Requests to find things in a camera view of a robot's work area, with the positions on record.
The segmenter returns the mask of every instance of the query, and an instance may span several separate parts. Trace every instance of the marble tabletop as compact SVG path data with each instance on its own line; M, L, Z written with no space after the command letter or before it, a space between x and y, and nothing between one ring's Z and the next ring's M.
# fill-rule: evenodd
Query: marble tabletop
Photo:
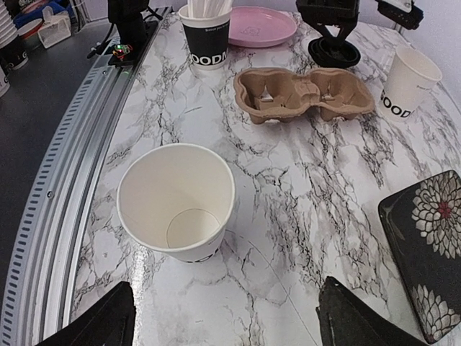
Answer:
M75 319L121 280L137 306L134 345L321 345L315 308L325 278L336 277L377 313L422 340L380 225L385 197L460 168L460 114L438 85L416 114L393 123L375 112L326 123L317 110L289 124L254 125L236 105L233 77L245 68L315 67L300 23L284 45L231 48L228 65L189 65L178 16L148 52L105 159L81 247ZM362 52L351 69L378 98L395 31L360 23ZM152 148L176 142L211 148L230 165L237 201L220 251L199 264L135 243L117 216L126 169ZM461 345L458 326L437 346Z

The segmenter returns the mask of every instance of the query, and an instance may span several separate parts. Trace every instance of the black tray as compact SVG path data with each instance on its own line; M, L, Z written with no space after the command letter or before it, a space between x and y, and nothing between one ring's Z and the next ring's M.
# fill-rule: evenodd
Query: black tray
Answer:
M455 171L428 178L378 206L424 338L439 341L460 323L461 179Z

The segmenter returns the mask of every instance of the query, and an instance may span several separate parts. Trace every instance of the black floor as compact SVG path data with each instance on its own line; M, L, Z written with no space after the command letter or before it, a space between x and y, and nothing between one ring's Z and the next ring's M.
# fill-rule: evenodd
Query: black floor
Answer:
M45 155L80 83L94 60L86 55L109 28L85 27L9 75L11 87L0 97L0 303L22 211Z

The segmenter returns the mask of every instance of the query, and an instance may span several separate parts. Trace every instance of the pink tray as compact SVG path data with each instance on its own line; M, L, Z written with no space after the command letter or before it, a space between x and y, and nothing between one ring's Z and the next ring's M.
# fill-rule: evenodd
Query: pink tray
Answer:
M265 48L289 40L297 24L286 14L264 7L235 7L230 14L229 43L248 48Z

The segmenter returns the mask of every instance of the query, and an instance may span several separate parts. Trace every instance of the metal rail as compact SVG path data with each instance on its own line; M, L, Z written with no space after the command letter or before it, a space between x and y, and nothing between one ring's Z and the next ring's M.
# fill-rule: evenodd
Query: metal rail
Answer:
M157 13L165 17L170 11L164 8ZM6 279L0 345L35 345L71 321L91 202L140 67L109 67L109 57L99 57L86 75L35 178Z

